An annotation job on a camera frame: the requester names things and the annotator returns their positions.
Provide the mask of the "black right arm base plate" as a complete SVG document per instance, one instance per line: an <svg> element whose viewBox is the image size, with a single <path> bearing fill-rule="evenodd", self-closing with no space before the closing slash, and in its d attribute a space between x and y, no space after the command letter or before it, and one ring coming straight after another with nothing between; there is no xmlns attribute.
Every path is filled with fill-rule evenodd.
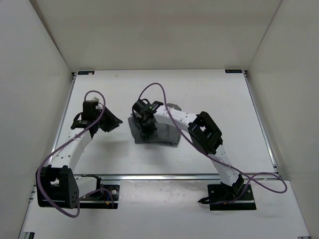
<svg viewBox="0 0 319 239"><path fill-rule="evenodd" d="M211 211L253 211L257 210L252 187L244 184L237 195L233 195L222 184L207 185L208 196L197 202L209 205Z"/></svg>

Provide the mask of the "grey pleated skirt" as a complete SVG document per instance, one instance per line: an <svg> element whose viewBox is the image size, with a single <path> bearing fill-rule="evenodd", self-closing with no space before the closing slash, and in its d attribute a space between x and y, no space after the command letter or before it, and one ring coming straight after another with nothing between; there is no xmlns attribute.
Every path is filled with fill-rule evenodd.
<svg viewBox="0 0 319 239"><path fill-rule="evenodd" d="M136 113L132 109L131 116L128 118L128 123L131 131L131 135L134 138L135 144L159 144L159 145L165 145L165 146L173 146L176 147L179 144L181 134L178 132L178 130L171 125L168 125L166 123L159 123L155 120L154 115L151 117L143 117L151 118L154 120L155 125L157 127L157 130L155 133L150 136L148 139L143 139L142 135L139 133L138 127L133 119L133 113Z"/></svg>

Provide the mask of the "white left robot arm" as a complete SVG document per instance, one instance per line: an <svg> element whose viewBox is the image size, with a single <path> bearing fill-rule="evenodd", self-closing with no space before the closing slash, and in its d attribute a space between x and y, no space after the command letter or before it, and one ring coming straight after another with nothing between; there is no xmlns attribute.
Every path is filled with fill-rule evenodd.
<svg viewBox="0 0 319 239"><path fill-rule="evenodd" d="M120 124L122 120L100 103L84 103L82 112L74 117L68 140L53 153L51 162L36 172L40 207L74 209L82 196L99 198L104 194L104 185L95 176L87 177L85 186L79 188L74 170L97 131L111 132Z"/></svg>

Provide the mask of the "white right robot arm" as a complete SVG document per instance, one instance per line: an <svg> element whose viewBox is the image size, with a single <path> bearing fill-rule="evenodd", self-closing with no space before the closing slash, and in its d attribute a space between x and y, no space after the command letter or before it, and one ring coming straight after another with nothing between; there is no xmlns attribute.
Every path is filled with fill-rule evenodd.
<svg viewBox="0 0 319 239"><path fill-rule="evenodd" d="M192 144L199 152L212 158L223 186L223 193L228 199L236 199L241 194L244 180L241 174L232 168L232 163L223 146L222 132L210 115L186 113L164 105L133 106L134 119L142 127L142 132L150 133L163 123L188 132Z"/></svg>

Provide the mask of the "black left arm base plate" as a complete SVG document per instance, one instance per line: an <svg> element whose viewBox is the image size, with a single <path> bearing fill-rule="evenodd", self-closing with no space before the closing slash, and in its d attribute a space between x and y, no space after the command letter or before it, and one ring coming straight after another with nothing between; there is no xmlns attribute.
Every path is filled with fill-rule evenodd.
<svg viewBox="0 0 319 239"><path fill-rule="evenodd" d="M97 175L79 176L76 181L81 196L81 209L115 210L118 208L119 184L109 184Z"/></svg>

